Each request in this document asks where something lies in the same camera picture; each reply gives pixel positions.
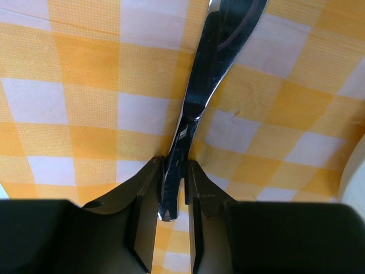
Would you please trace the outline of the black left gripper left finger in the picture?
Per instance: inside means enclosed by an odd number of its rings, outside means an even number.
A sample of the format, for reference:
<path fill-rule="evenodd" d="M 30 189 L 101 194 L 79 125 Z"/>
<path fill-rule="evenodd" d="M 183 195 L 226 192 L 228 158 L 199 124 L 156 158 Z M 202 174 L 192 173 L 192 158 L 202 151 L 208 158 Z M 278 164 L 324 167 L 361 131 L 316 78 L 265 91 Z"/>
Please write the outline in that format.
<path fill-rule="evenodd" d="M 82 207 L 1 200 L 1 272 L 150 273 L 163 161 Z"/>

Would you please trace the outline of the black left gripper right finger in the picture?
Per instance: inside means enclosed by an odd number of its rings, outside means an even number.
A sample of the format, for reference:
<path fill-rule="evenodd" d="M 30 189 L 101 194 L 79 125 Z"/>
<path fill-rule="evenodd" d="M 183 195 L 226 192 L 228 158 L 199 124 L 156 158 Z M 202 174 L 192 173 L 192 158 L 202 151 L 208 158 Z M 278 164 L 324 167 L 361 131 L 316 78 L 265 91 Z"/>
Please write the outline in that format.
<path fill-rule="evenodd" d="M 363 273 L 364 221 L 336 203 L 237 201 L 185 174 L 193 273 Z"/>

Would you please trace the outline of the cream round plate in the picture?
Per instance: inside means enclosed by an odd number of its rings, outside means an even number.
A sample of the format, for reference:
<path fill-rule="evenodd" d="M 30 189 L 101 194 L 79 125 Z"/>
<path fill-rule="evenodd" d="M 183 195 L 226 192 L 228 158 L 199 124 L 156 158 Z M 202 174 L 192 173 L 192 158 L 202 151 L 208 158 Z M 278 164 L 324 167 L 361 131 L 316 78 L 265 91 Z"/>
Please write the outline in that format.
<path fill-rule="evenodd" d="M 352 181 L 357 173 L 363 173 L 362 168 L 364 168 L 364 136 L 355 146 L 342 173 L 339 187 L 339 200 L 342 203 L 348 200 L 347 195 L 353 185 Z"/>

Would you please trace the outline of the yellow white checkered cloth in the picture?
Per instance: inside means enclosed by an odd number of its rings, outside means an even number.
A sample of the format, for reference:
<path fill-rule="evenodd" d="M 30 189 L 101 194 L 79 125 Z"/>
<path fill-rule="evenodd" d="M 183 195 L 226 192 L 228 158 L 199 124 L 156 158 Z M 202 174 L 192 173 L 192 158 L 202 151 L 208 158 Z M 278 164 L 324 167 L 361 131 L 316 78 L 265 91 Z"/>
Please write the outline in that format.
<path fill-rule="evenodd" d="M 1 196 L 84 205 L 166 155 L 208 1 L 2 1 Z M 237 200 L 338 203 L 364 2 L 269 1 L 189 156 Z"/>

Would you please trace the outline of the silver table knife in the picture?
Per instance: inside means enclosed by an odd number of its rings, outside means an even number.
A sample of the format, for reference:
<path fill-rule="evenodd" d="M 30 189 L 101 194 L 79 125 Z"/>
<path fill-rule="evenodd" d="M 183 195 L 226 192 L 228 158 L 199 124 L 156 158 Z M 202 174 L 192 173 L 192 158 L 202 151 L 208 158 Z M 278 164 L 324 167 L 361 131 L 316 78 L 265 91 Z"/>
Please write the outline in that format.
<path fill-rule="evenodd" d="M 258 24 L 267 0 L 210 1 L 171 149 L 164 164 L 158 217 L 178 217 L 180 181 L 197 127 L 218 85 Z"/>

